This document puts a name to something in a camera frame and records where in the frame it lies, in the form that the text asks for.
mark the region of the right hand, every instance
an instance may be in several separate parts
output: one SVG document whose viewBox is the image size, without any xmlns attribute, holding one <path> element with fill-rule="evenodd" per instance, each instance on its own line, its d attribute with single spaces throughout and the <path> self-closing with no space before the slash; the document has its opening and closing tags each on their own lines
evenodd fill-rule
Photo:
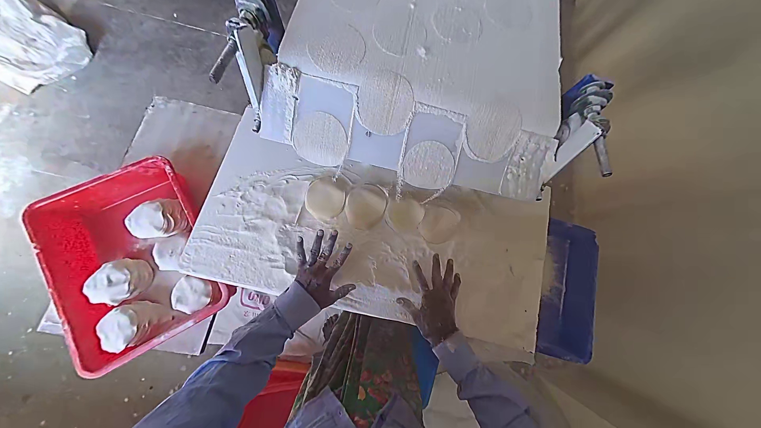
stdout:
<svg viewBox="0 0 761 428">
<path fill-rule="evenodd" d="M 413 267 L 420 289 L 423 291 L 420 309 L 404 297 L 399 297 L 396 303 L 407 310 L 423 337 L 435 347 L 458 330 L 454 321 L 454 302 L 460 291 L 460 274 L 454 273 L 454 260 L 449 259 L 442 277 L 441 260 L 438 254 L 434 254 L 431 286 L 428 286 L 423 269 L 417 260 Z"/>
</svg>

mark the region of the left hand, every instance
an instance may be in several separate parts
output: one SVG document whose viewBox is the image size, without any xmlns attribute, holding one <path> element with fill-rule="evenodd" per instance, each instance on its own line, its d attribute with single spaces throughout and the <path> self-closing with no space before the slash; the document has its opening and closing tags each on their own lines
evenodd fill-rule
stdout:
<svg viewBox="0 0 761 428">
<path fill-rule="evenodd" d="M 339 299 L 346 297 L 346 295 L 357 288 L 354 284 L 346 284 L 336 290 L 330 289 L 330 282 L 333 280 L 333 276 L 336 275 L 338 269 L 341 269 L 346 258 L 349 257 L 349 253 L 352 252 L 352 245 L 346 244 L 336 258 L 336 261 L 328 267 L 327 262 L 333 253 L 333 248 L 336 246 L 338 231 L 333 230 L 330 233 L 327 245 L 325 248 L 322 248 L 324 235 L 324 230 L 320 229 L 317 231 L 317 236 L 314 237 L 314 243 L 309 252 L 309 259 L 307 259 L 307 253 L 304 251 L 304 239 L 299 236 L 296 241 L 296 256 L 298 257 L 296 282 L 307 290 L 321 309 L 325 309 L 333 303 L 338 302 Z"/>
</svg>

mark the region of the person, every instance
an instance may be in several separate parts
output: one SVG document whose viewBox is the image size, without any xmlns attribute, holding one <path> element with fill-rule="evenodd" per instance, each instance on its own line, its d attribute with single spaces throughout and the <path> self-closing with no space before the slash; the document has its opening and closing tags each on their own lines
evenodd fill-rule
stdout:
<svg viewBox="0 0 761 428">
<path fill-rule="evenodd" d="M 248 402 L 265 387 L 284 343 L 320 310 L 346 297 L 353 284 L 331 289 L 336 272 L 352 250 L 347 244 L 329 264 L 338 232 L 323 247 L 318 231 L 309 257 L 298 238 L 295 281 L 256 318 L 239 327 L 230 341 L 203 363 L 169 398 L 135 425 L 158 427 L 236 427 Z M 454 262 L 444 274 L 438 254 L 429 282 L 415 261 L 422 290 L 420 308 L 405 298 L 397 303 L 430 342 L 440 364 L 457 383 L 457 396 L 467 400 L 484 428 L 527 428 L 536 424 L 527 402 L 507 382 L 487 369 L 457 328 L 454 303 L 461 278 Z M 286 424 L 306 427 L 422 426 L 422 406 L 407 324 L 344 311 L 329 319 L 323 332 L 326 348 L 316 356 Z"/>
</svg>

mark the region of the hand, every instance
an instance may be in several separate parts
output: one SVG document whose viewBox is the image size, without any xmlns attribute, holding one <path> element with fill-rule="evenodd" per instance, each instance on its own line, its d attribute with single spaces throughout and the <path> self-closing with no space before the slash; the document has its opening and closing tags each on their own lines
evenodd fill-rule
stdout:
<svg viewBox="0 0 761 428">
<path fill-rule="evenodd" d="M 328 267 L 327 262 L 333 253 L 333 248 L 336 246 L 338 231 L 334 230 L 330 233 L 326 247 L 320 252 L 320 248 L 323 245 L 323 235 L 325 235 L 325 231 L 322 229 L 317 231 L 317 236 L 312 244 L 312 250 L 309 252 L 309 260 L 307 260 L 307 254 L 304 252 L 304 239 L 299 236 L 296 241 L 296 250 L 298 251 L 296 254 L 298 257 L 296 282 L 307 290 L 321 309 L 336 303 L 340 298 L 345 297 L 357 288 L 354 284 L 346 284 L 335 291 L 330 289 L 330 281 L 333 280 L 333 276 L 336 275 L 338 269 L 341 269 L 349 253 L 352 252 L 352 245 L 346 244 L 341 254 L 336 258 L 336 261 Z"/>
<path fill-rule="evenodd" d="M 449 259 L 442 278 L 441 261 L 438 254 L 434 254 L 429 287 L 417 260 L 413 267 L 420 289 L 423 291 L 420 309 L 403 297 L 399 297 L 396 303 L 407 310 L 423 337 L 435 347 L 457 332 L 457 324 L 454 322 L 454 301 L 457 300 L 457 293 L 460 291 L 460 274 L 454 273 L 454 260 Z"/>
</svg>

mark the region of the blue container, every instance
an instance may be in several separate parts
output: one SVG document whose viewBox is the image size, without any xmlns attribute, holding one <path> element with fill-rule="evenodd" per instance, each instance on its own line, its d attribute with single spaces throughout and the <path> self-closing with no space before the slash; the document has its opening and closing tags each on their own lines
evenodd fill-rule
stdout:
<svg viewBox="0 0 761 428">
<path fill-rule="evenodd" d="M 547 255 L 555 278 L 542 295 L 537 352 L 573 363 L 592 360 L 597 293 L 597 234 L 579 225 L 549 220 Z"/>
</svg>

